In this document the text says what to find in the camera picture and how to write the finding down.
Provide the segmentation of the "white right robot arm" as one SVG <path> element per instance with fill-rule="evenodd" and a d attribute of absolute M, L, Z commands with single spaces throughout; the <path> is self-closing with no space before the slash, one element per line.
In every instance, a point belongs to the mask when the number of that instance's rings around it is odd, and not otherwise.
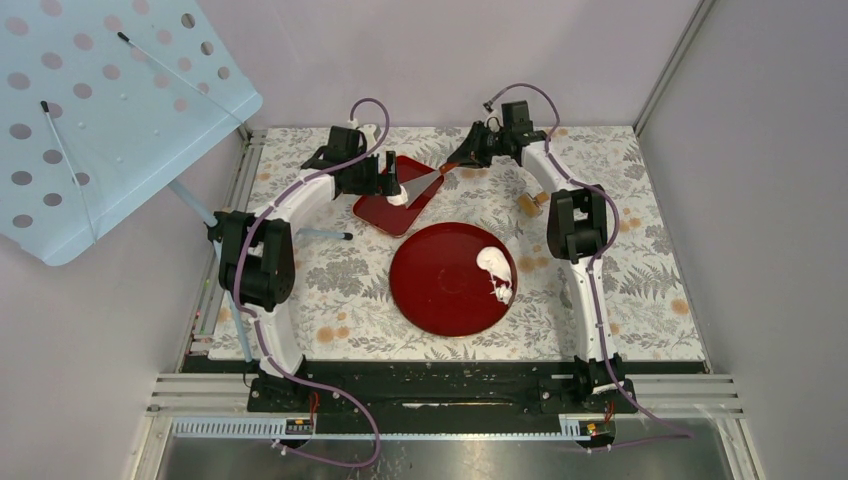
<path fill-rule="evenodd" d="M 554 258 L 568 263 L 572 312 L 580 327 L 573 396 L 583 410 L 597 412 L 612 400 L 618 383 L 602 285 L 608 195 L 553 152 L 550 135 L 534 128 L 525 101 L 506 103 L 501 116 L 474 122 L 447 162 L 482 169 L 495 157 L 510 157 L 549 195 L 547 245 Z"/>

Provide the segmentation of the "round cut dumpling wrapper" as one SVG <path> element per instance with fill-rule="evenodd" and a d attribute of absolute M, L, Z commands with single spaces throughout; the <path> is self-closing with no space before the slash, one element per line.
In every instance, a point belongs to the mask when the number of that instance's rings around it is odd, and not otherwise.
<path fill-rule="evenodd" d="M 407 192 L 406 188 L 405 188 L 404 186 L 401 186 L 401 187 L 400 187 L 400 191 L 399 191 L 399 193 L 398 193 L 398 194 L 396 194 L 396 195 L 387 196 L 387 197 L 386 197 L 386 201 L 387 201 L 387 202 L 388 202 L 391 206 L 396 206 L 396 207 L 403 206 L 403 207 L 407 207 L 407 206 L 408 206 L 408 203 L 409 203 L 409 195 L 408 195 L 408 192 Z"/>

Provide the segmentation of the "rectangular red tray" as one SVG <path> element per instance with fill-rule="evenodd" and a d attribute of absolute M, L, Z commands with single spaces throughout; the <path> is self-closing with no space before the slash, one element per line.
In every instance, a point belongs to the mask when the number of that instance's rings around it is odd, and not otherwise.
<path fill-rule="evenodd" d="M 434 168 L 407 156 L 396 159 L 398 180 L 401 183 L 426 175 Z M 410 206 L 392 206 L 382 196 L 361 196 L 353 205 L 353 215 L 377 230 L 394 237 L 406 234 L 410 227 L 439 192 L 445 178 L 431 184 Z"/>

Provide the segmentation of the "white dough ball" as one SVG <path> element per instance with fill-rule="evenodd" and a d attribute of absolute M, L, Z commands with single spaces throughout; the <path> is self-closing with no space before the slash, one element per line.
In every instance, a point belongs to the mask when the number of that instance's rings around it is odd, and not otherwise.
<path fill-rule="evenodd" d="M 489 275 L 491 294 L 495 299 L 509 305 L 513 298 L 512 268 L 504 252 L 498 247 L 482 248 L 476 256 L 476 265 Z"/>

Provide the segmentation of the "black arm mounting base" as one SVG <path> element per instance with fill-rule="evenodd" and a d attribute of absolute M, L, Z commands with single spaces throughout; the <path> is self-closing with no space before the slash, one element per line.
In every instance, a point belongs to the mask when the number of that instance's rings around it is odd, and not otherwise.
<path fill-rule="evenodd" d="M 293 379 L 261 372 L 252 380 L 250 412 L 353 412 L 383 407 L 516 407 L 524 413 L 630 414 L 635 392 L 617 386 L 602 362 L 582 361 L 318 361 L 306 360 Z"/>

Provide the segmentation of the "metal scraper wooden handle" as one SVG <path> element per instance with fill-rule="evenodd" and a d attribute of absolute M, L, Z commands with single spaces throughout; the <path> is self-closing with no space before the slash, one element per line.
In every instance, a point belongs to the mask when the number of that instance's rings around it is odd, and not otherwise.
<path fill-rule="evenodd" d="M 404 205 L 411 207 L 431 185 L 441 180 L 448 172 L 458 166 L 458 163 L 446 163 L 436 170 L 404 182 L 402 187 L 407 194 Z"/>

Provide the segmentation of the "round red tray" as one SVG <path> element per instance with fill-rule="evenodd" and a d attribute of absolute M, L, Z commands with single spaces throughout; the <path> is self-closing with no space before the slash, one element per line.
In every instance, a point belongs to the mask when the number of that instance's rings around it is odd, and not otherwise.
<path fill-rule="evenodd" d="M 513 298 L 517 268 L 507 247 L 486 230 L 446 222 L 413 234 L 397 250 L 389 271 L 390 292 L 402 315 L 421 330 L 443 337 L 478 334 L 499 322 L 509 305 L 491 294 L 489 275 L 476 265 L 487 246 L 501 249 L 512 268 Z"/>

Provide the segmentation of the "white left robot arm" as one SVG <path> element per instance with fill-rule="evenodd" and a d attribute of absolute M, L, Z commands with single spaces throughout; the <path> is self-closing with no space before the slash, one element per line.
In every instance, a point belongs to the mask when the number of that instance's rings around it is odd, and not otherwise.
<path fill-rule="evenodd" d="M 310 385 L 296 375 L 305 354 L 290 318 L 296 283 L 294 240 L 309 218 L 343 194 L 390 197 L 401 193 L 398 156 L 378 152 L 360 129 L 334 126 L 327 142 L 306 160 L 295 180 L 253 212 L 216 211 L 208 229 L 221 246 L 218 283 L 249 317 L 260 350 L 259 366 L 278 377 L 272 398 L 288 411 L 309 401 Z"/>

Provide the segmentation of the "wooden double-ended rolling pin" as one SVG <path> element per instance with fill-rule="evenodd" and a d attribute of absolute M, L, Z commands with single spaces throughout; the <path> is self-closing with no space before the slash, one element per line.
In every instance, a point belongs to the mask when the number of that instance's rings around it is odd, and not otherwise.
<path fill-rule="evenodd" d="M 523 193 L 516 199 L 521 212 L 529 218 L 535 218 L 541 215 L 543 206 L 549 201 L 550 195 L 547 192 L 540 192 L 534 196 L 529 193 Z"/>

